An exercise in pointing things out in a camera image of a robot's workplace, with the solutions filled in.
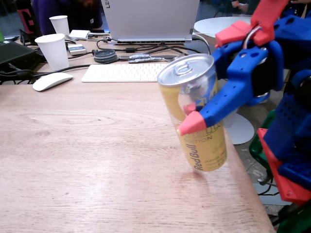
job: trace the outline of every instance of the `screw hole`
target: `screw hole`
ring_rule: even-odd
[[[286,21],[286,25],[293,23],[293,21],[295,20],[295,18],[290,18]]]
[[[255,52],[255,53],[252,53],[251,54],[251,57],[257,57],[259,55],[259,53],[258,52]]]

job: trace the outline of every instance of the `floor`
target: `floor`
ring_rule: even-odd
[[[197,21],[214,17],[216,13],[215,7],[207,3],[200,3]],[[103,15],[103,29],[108,31],[108,25]],[[0,16],[0,29],[4,35],[16,35],[18,34],[18,29],[23,28],[18,14],[11,13],[7,16]],[[190,45],[191,48],[200,50],[201,52],[207,53],[206,45],[201,41],[192,42]],[[254,107],[243,106],[238,110],[238,114],[247,118],[255,128],[255,131],[261,126],[263,121],[266,119],[267,114],[276,108],[283,96],[282,92],[272,92],[271,97],[264,104],[259,104]],[[249,153],[249,145],[251,141],[242,145],[235,146],[247,173],[249,174],[250,179],[253,183],[258,183],[258,179],[262,179],[265,175],[265,169],[256,162]],[[276,215],[277,212],[281,209],[281,206],[265,205],[268,214]]]

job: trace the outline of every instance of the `person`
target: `person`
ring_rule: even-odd
[[[69,30],[102,29],[100,0],[33,0],[33,10],[42,34],[54,34],[53,16],[68,16]]]

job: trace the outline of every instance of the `laptop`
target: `laptop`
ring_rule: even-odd
[[[102,0],[115,43],[190,42],[200,0]]]

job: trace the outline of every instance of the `white paper cup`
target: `white paper cup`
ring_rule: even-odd
[[[59,70],[69,67],[69,60],[64,34],[44,35],[35,39],[51,69]]]
[[[56,33],[62,33],[64,35],[70,34],[67,16],[53,16],[49,19],[52,22]]]

